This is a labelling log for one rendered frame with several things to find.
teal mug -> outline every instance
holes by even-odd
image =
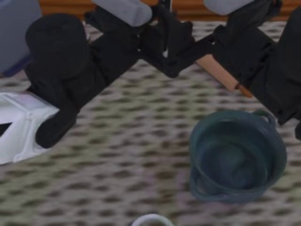
[[[190,191],[206,202],[251,202],[279,180],[286,159],[271,114],[216,112],[190,137]]]

orange wooden board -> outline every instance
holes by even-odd
[[[143,0],[143,2],[154,5],[157,0]],[[83,18],[83,14],[92,10],[95,5],[90,0],[40,0],[43,14],[69,13]],[[178,11],[180,19],[196,21],[225,20],[224,16],[217,16],[205,8],[202,0],[174,0],[174,9]],[[301,0],[284,0],[281,15],[274,20],[287,20],[290,13],[298,6]]]

